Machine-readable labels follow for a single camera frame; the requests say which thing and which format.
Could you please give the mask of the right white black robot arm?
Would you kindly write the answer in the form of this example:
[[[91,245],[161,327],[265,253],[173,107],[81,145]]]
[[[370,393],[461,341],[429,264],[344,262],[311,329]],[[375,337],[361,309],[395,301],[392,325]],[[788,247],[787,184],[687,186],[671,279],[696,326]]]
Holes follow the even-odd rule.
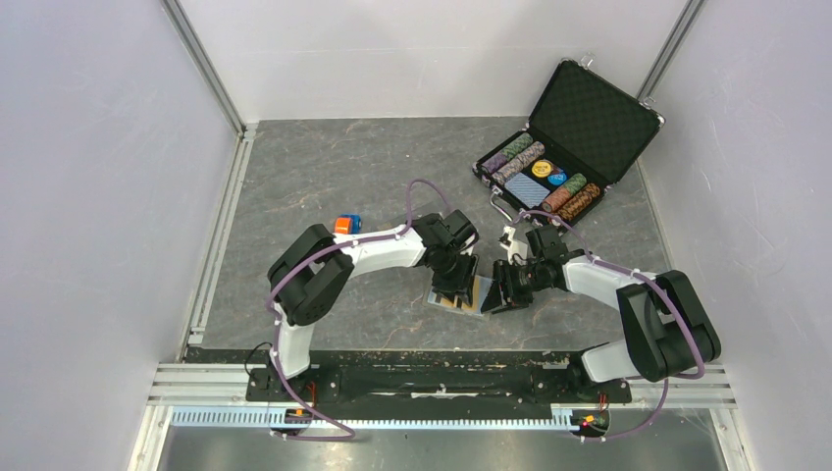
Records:
[[[583,249],[571,250],[558,227],[526,234],[526,243],[504,230],[507,259],[493,264],[493,281],[482,311],[498,313],[530,306],[537,292],[560,289],[615,309],[623,340],[584,350],[571,359],[566,385],[591,400],[607,382],[640,377],[657,383],[671,377],[697,379],[721,354],[721,341],[686,274],[626,269]]]

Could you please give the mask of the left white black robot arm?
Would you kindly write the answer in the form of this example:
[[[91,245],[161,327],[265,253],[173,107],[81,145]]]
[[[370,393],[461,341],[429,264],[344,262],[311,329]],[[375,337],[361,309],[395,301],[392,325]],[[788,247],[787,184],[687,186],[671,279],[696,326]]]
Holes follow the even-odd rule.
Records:
[[[426,267],[440,297],[474,301],[479,234],[459,210],[431,213],[393,229],[365,235],[333,234],[308,227],[267,272],[266,307],[276,317],[270,385],[284,399],[301,397],[308,387],[314,325],[326,316],[346,283],[393,268]]]

